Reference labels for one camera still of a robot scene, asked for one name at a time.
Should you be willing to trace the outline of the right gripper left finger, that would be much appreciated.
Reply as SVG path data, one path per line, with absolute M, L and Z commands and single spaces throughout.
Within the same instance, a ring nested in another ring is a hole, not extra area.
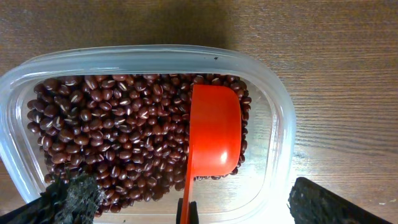
M 79 174 L 67 184 L 57 177 L 39 198 L 2 215 L 1 223 L 93 223 L 103 200 L 93 175 Z

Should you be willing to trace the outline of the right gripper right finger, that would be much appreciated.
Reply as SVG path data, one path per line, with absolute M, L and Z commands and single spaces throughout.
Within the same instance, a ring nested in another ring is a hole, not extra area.
M 391 224 L 305 177 L 291 188 L 289 210 L 299 224 Z

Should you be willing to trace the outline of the orange plastic measuring scoop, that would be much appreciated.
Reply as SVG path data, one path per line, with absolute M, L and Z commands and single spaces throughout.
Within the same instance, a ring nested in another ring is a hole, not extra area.
M 239 98 L 225 86 L 194 85 L 190 108 L 189 152 L 183 197 L 176 222 L 198 223 L 191 199 L 195 177 L 232 172 L 241 152 L 242 120 Z

